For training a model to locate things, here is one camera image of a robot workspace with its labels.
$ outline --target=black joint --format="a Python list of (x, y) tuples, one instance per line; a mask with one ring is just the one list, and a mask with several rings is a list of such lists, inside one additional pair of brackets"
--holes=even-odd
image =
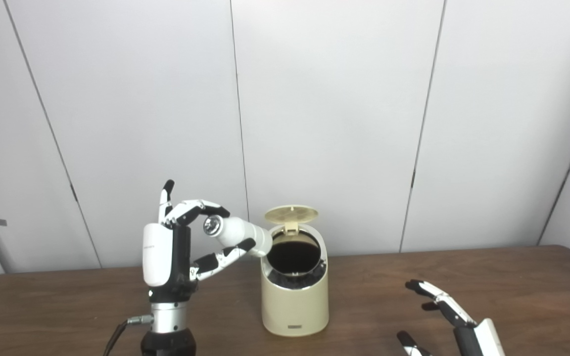
[(230, 247), (226, 247), (223, 249), (224, 252), (224, 256), (228, 257), (228, 255), (230, 255), (230, 252), (232, 252), (235, 248), (237, 248), (236, 246), (230, 246)]
[(190, 209), (189, 211), (187, 211), (186, 214), (183, 214), (183, 216), (180, 216), (179, 218), (177, 218), (176, 224), (182, 225), (182, 226), (188, 226), (188, 225), (190, 225), (190, 223), (195, 221), (195, 219), (197, 219), (197, 217), (199, 216), (200, 213), (201, 213), (201, 208), (200, 207), (194, 207), (194, 208)]
[(239, 245), (237, 245), (238, 248), (241, 248), (245, 252), (252, 250), (252, 248), (254, 248), (254, 246), (256, 246), (256, 241), (254, 241), (254, 239), (250, 239), (250, 238), (245, 239), (244, 241), (240, 242)]
[(217, 256), (214, 253), (199, 257), (194, 263), (199, 267), (199, 273), (208, 272), (219, 267), (219, 261), (217, 261)]
[(421, 309), (424, 309), (425, 311), (438, 311), (439, 310), (439, 304), (435, 303), (435, 302), (427, 302), (427, 303), (423, 303), (421, 304)]

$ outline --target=robot hand finger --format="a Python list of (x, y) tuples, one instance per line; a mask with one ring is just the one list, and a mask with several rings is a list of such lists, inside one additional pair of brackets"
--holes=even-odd
[(255, 245), (256, 241), (248, 238), (236, 246), (226, 247), (221, 252), (211, 253), (196, 259), (194, 261), (195, 266), (190, 268), (190, 279), (192, 281), (202, 281), (219, 273), (245, 255)]
[(432, 354), (426, 349), (419, 347), (415, 340), (406, 331), (400, 331), (397, 333), (397, 338), (400, 340), (400, 343), (404, 347), (404, 351), (409, 356), (432, 356)]

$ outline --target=cable connector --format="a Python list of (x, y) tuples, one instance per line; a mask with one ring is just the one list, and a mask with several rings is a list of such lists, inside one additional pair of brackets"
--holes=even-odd
[(140, 324), (152, 324), (153, 315), (146, 314), (137, 317), (130, 317), (127, 319), (127, 325), (140, 325)]

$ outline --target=black cable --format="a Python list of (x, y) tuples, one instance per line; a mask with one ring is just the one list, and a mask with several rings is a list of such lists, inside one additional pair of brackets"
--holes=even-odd
[(127, 329), (127, 321), (121, 322), (117, 327), (116, 331), (113, 332), (111, 338), (109, 338), (109, 342), (107, 343), (107, 347), (104, 348), (104, 353), (102, 356), (109, 356), (109, 352), (113, 349), (113, 346), (116, 345), (118, 338), (120, 338), (120, 334)]

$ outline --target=black fingertip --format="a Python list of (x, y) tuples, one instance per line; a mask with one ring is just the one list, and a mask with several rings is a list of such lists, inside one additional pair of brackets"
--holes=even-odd
[(427, 303), (423, 303), (421, 304), (421, 309), (424, 309), (425, 311), (438, 311), (439, 310), (439, 305), (435, 302), (427, 302)]
[(247, 238), (244, 241), (240, 242), (239, 245), (237, 245), (238, 248), (241, 248), (245, 252), (252, 250), (254, 246), (256, 246), (256, 241), (254, 241), (254, 239), (251, 238)]
[(406, 282), (405, 286), (410, 290), (418, 291), (421, 289), (421, 286), (419, 286), (419, 283), (421, 282), (423, 281), (419, 281), (418, 279), (411, 279), (410, 281)]
[(418, 279), (411, 279), (410, 281), (406, 282), (406, 288), (415, 291), (418, 295), (423, 295), (425, 297), (432, 297), (430, 293), (426, 292), (423, 288), (421, 288), (420, 283), (423, 283), (423, 281), (419, 281)]
[(417, 346), (417, 343), (415, 342), (415, 340), (406, 331), (402, 330), (399, 333), (397, 333), (397, 338), (400, 340), (400, 343), (402, 344), (402, 346), (405, 346), (405, 347)]
[(167, 180), (166, 184), (164, 184), (164, 190), (167, 191), (167, 198), (170, 200), (170, 192), (173, 190), (175, 186), (175, 181), (172, 179)]

